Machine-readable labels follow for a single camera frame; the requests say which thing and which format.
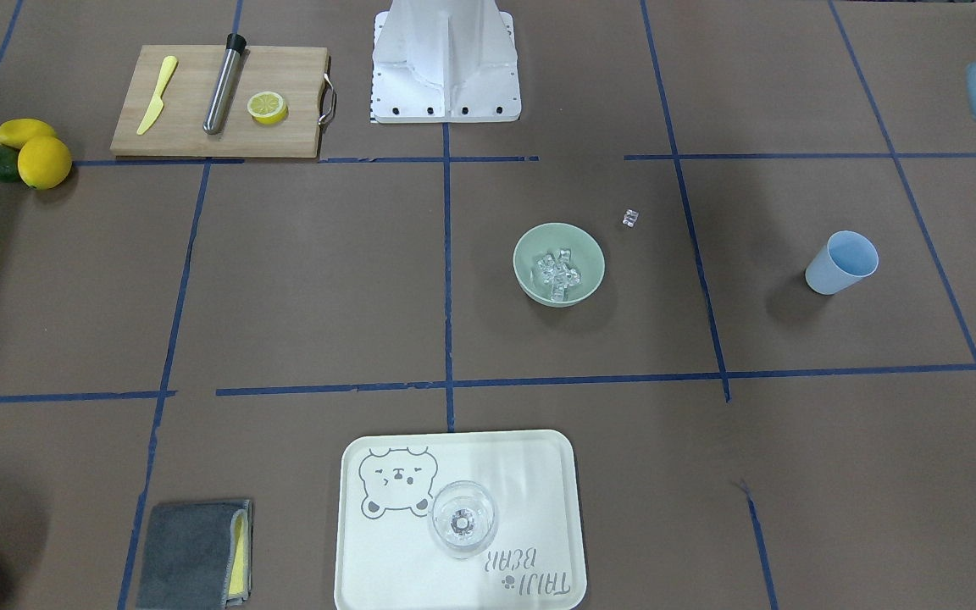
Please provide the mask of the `white bear tray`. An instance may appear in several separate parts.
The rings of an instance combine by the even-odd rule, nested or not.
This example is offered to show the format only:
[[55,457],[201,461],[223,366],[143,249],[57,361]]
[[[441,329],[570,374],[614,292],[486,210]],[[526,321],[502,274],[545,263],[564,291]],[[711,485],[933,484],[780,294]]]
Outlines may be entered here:
[[[488,551],[449,558],[436,495],[475,481],[498,503]],[[574,449],[552,430],[375,435],[341,460],[340,609],[574,609],[588,590]]]

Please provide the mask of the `green ceramic bowl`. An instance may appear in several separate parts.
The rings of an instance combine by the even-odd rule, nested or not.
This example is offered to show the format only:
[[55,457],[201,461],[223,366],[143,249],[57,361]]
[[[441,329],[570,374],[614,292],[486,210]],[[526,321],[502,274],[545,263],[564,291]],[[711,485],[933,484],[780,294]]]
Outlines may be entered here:
[[584,229],[545,223],[518,240],[513,270],[531,300],[548,308],[569,308],[599,290],[607,277],[607,259]]

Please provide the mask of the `wooden cutting board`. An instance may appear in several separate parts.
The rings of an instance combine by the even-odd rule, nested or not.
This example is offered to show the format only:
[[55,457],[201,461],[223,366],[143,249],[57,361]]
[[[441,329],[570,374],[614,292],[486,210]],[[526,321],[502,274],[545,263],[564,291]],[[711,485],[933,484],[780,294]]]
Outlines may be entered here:
[[[224,45],[146,45],[136,61],[111,141],[115,156],[185,158],[315,158],[330,64],[326,47],[250,46],[241,63],[225,126],[204,131]],[[146,134],[140,126],[166,57],[178,65],[162,95],[165,108]],[[248,112],[252,94],[276,92],[288,115],[264,125]]]

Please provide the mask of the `half lemon slice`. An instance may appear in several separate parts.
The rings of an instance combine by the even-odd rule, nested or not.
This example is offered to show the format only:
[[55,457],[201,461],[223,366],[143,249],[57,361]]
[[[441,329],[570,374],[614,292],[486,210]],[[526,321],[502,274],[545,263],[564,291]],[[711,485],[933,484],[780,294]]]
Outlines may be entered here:
[[263,126],[281,123],[288,116],[286,97],[275,91],[260,91],[247,101],[247,112],[252,120]]

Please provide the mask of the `yellow lemon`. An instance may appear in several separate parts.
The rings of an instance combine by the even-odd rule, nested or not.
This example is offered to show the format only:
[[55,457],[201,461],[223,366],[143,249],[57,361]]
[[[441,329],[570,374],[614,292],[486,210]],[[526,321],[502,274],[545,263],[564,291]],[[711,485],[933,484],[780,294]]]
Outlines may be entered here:
[[0,124],[0,144],[19,151],[22,147],[38,136],[58,136],[57,131],[47,123],[31,117],[11,119]]
[[39,191],[61,185],[73,167],[69,147],[57,136],[35,136],[17,156],[17,174],[25,185]]

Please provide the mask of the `clear wine glass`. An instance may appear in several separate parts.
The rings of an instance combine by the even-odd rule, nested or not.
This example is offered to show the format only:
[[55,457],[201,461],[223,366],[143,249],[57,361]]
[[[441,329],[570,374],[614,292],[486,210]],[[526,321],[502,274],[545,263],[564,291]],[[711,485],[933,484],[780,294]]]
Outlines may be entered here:
[[499,526],[498,503],[478,482],[446,484],[431,503],[431,536],[449,558],[472,559],[488,551]]

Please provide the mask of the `yellow plastic knife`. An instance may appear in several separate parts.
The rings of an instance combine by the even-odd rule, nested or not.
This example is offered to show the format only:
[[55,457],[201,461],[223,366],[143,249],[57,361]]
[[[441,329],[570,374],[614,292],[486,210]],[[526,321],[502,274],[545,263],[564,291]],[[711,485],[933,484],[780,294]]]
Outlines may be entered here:
[[160,63],[158,80],[156,80],[154,89],[152,89],[151,99],[148,101],[146,112],[144,112],[138,128],[136,128],[136,134],[138,136],[146,134],[155,124],[155,121],[158,120],[160,114],[162,114],[165,108],[163,95],[166,92],[171,77],[174,76],[178,63],[179,59],[174,55],[167,55],[167,57],[163,58],[162,63]]

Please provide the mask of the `grey folded cloth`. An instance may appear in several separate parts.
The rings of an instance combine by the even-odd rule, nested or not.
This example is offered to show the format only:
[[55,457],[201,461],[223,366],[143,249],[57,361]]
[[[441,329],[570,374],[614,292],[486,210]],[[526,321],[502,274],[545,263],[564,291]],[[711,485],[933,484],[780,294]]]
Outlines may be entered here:
[[159,503],[148,518],[138,609],[229,609],[252,594],[249,498]]

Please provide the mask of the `stray ice cube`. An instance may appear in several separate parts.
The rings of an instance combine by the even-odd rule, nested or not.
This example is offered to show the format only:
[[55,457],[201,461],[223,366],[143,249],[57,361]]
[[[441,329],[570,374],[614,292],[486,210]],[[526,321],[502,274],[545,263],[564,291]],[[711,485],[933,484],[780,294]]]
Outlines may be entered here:
[[638,223],[639,218],[640,213],[638,211],[628,208],[626,209],[626,212],[624,212],[623,218],[621,219],[621,224],[623,224],[624,227],[634,228],[636,223]]

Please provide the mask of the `steel muddler black cap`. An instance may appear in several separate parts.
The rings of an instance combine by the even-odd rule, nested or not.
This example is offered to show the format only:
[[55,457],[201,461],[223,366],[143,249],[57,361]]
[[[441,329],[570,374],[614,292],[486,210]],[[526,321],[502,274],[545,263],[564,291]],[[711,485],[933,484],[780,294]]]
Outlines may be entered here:
[[202,131],[206,135],[217,135],[224,129],[246,50],[247,39],[239,32],[230,32],[225,43],[225,54],[222,57],[219,74],[214,82],[212,99],[205,120],[202,122]]

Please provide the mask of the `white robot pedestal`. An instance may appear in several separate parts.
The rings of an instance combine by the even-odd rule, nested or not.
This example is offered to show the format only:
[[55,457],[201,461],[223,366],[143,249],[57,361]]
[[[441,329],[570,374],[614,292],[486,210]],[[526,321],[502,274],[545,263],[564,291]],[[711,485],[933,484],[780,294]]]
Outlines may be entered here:
[[373,35],[373,123],[519,120],[514,20],[495,1],[394,1]]

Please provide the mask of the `light blue plastic cup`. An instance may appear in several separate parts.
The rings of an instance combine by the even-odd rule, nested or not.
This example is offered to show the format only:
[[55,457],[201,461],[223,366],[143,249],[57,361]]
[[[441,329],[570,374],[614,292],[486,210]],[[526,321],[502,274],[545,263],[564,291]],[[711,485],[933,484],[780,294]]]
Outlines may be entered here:
[[834,295],[875,274],[879,254],[866,236],[840,230],[829,236],[805,270],[805,281],[813,292]]

